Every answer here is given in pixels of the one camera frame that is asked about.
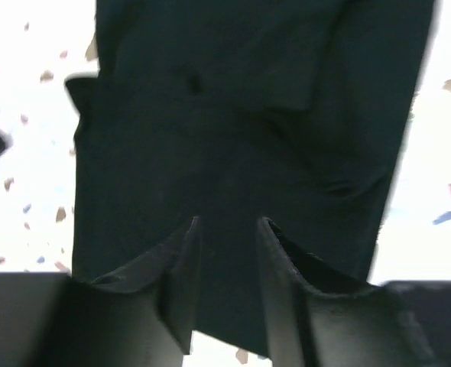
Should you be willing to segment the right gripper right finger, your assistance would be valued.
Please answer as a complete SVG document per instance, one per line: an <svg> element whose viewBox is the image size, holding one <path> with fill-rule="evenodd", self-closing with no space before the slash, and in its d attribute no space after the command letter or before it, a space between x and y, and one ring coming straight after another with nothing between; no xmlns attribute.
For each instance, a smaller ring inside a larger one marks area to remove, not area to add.
<svg viewBox="0 0 451 367"><path fill-rule="evenodd" d="M405 286L345 276L286 239L270 219L257 224L259 278L268 351L275 366L434 366Z"/></svg>

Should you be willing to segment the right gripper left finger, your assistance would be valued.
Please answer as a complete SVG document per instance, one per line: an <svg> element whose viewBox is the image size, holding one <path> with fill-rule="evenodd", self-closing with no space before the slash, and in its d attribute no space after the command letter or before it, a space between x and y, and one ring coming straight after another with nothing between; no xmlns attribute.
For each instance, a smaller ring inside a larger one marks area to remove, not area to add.
<svg viewBox="0 0 451 367"><path fill-rule="evenodd" d="M92 282L117 296L103 366L180 366L195 323L202 223L198 216L161 244Z"/></svg>

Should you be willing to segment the black t shirt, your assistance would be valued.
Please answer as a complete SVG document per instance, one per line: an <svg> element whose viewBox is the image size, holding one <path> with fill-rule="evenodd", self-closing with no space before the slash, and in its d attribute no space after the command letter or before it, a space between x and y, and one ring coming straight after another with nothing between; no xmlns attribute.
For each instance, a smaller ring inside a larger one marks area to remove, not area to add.
<svg viewBox="0 0 451 367"><path fill-rule="evenodd" d="M432 1L99 1L79 111L73 276L203 221L196 329L268 354L255 224L368 277Z"/></svg>

